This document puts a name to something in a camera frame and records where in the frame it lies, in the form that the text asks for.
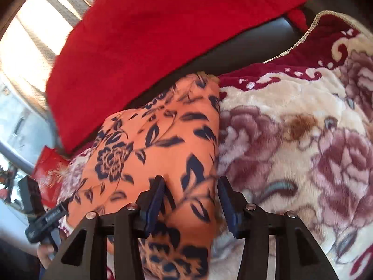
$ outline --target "floral blanket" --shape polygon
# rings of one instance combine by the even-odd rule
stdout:
[[[372,34],[325,11],[282,55],[219,78],[218,175],[267,212],[296,211],[338,277],[357,278],[373,255]],[[236,279],[243,245],[222,224],[209,278]]]

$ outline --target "red blanket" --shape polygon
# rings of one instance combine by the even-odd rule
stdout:
[[[302,3],[96,0],[70,33],[46,87],[65,150],[176,68]]]

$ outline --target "silver bolt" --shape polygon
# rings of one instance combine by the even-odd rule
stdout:
[[[136,203],[132,202],[132,203],[128,203],[126,207],[128,210],[135,210],[135,209],[138,209],[139,206]]]
[[[246,208],[247,210],[251,210],[251,211],[253,211],[253,210],[256,210],[256,205],[255,205],[254,203],[247,203],[247,204],[245,205],[245,208]]]
[[[92,220],[94,218],[96,218],[97,216],[97,213],[96,212],[89,212],[85,215],[85,217],[88,219],[88,220]]]
[[[287,215],[288,217],[290,217],[290,218],[296,218],[297,213],[294,212],[293,210],[289,210],[289,211],[286,212],[286,215]]]

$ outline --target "red bag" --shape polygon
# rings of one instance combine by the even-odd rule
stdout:
[[[69,161],[61,157],[56,150],[44,146],[31,177],[39,185],[43,205],[50,209],[57,205],[68,165]]]

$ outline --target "white surface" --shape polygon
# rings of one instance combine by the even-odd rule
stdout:
[[[27,217],[0,201],[0,238],[20,250],[36,255],[37,244],[30,244],[25,235]]]

